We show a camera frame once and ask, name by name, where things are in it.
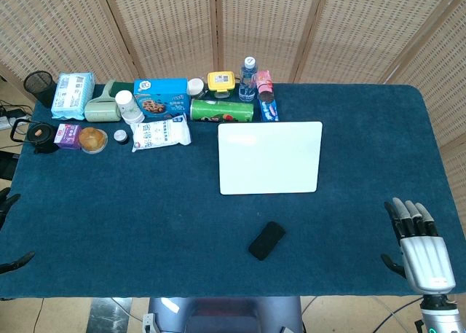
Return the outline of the left robot hand black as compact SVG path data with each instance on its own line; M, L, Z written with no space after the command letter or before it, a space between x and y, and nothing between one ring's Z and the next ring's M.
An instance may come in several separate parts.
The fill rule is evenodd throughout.
M1 190L1 227L4 226L10 208L20 199L20 194L9 196L10 190L11 189L9 187L5 187ZM1 264L1 274L12 272L24 267L34 257L35 252L30 251L13 262Z

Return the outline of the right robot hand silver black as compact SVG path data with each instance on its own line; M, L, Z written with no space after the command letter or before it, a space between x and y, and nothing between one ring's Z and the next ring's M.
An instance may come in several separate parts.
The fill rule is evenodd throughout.
M397 197L384 207L403 260L399 265L382 254L385 266L405 278L416 293L448 294L456 281L445 241L430 212L421 203Z

